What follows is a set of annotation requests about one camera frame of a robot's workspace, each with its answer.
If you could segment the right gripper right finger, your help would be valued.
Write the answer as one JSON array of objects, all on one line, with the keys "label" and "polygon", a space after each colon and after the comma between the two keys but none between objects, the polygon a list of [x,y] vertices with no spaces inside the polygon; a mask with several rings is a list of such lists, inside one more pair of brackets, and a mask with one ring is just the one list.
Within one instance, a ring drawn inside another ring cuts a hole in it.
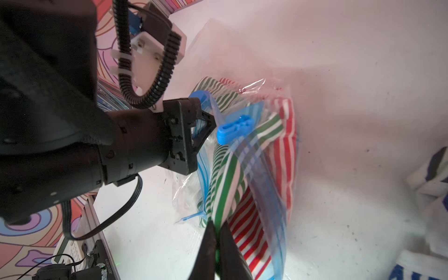
[{"label": "right gripper right finger", "polygon": [[252,280],[253,276],[225,222],[219,232],[218,275],[221,280]]}]

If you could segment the clear vacuum bag blue zipper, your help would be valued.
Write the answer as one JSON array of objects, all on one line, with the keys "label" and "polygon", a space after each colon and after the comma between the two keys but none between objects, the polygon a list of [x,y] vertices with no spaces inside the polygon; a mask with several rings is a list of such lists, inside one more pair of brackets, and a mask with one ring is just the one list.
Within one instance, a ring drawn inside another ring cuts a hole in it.
[{"label": "clear vacuum bag blue zipper", "polygon": [[228,225],[255,280],[280,280],[287,256],[298,165],[299,130],[293,72],[249,47],[223,23],[205,24],[183,66],[191,95],[218,127],[249,117],[254,128],[228,144],[214,131],[200,149],[198,168],[173,178],[177,224]]}]

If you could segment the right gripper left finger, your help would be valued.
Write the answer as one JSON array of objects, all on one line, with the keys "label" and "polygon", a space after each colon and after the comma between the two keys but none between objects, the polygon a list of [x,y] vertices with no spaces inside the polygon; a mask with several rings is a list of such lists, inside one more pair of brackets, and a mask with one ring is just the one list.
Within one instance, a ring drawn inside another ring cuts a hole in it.
[{"label": "right gripper left finger", "polygon": [[196,261],[188,280],[214,280],[216,269],[217,234],[214,223],[207,223]]}]

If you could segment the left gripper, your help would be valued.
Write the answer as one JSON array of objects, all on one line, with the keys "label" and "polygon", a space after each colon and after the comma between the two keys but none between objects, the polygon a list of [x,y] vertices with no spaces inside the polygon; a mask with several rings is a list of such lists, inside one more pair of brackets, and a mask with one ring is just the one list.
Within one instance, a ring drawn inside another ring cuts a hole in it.
[{"label": "left gripper", "polygon": [[165,100],[163,109],[163,119],[168,128],[169,152],[162,167],[189,175],[197,170],[196,154],[217,127],[215,118],[201,110],[199,98]]}]

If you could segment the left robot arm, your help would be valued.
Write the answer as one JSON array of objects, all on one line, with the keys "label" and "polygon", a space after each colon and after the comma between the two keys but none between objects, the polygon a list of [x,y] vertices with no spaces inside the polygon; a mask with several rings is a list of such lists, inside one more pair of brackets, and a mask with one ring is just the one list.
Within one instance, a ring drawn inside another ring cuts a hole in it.
[{"label": "left robot arm", "polygon": [[140,172],[154,166],[189,175],[216,129],[199,98],[164,100],[182,36],[155,9],[113,1],[119,89],[128,110],[97,105],[93,1],[1,2],[1,218],[25,225],[106,184],[136,181],[131,198],[80,236],[94,237],[121,218],[142,191]]}]

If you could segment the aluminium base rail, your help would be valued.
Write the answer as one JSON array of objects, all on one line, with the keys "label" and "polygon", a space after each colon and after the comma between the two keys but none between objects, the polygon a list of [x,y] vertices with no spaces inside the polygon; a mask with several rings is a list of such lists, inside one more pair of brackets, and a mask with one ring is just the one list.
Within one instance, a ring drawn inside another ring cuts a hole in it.
[{"label": "aluminium base rail", "polygon": [[49,264],[33,273],[33,280],[119,280],[103,233],[83,240],[85,258],[69,264]]}]

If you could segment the white keypad device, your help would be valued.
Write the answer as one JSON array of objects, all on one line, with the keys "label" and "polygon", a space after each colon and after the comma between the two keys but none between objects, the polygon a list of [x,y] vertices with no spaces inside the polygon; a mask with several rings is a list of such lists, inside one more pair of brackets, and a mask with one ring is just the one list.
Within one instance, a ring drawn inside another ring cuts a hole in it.
[{"label": "white keypad device", "polygon": [[51,260],[52,264],[69,264],[73,262],[81,261],[85,258],[85,252],[83,251],[83,241],[73,241],[61,236],[57,243],[57,247],[54,251],[54,257]]}]

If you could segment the green white striped shirt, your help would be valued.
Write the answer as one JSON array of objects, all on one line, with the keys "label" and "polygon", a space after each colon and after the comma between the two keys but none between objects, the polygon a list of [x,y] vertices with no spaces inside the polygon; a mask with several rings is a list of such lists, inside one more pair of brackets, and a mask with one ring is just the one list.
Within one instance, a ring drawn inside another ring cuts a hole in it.
[{"label": "green white striped shirt", "polygon": [[254,161],[285,131],[280,111],[258,93],[238,93],[211,77],[205,77],[194,88],[205,92],[202,105],[211,113],[217,126],[253,120],[254,127],[246,136],[238,136],[228,144],[218,140],[215,129],[198,156],[198,181],[203,198],[198,202],[199,226],[212,221],[216,230],[235,213],[248,189],[247,174]]}]

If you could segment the red white striped shirt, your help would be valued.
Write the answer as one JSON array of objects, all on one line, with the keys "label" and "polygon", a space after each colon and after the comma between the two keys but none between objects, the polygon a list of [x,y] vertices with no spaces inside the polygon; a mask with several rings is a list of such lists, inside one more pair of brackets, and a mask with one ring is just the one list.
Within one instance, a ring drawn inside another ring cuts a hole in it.
[{"label": "red white striped shirt", "polygon": [[247,174],[248,189],[229,223],[234,241],[255,280],[280,280],[287,254],[287,225],[292,213],[298,157],[298,127],[294,104],[284,87],[264,79],[239,93],[270,98],[285,126],[254,161]]}]

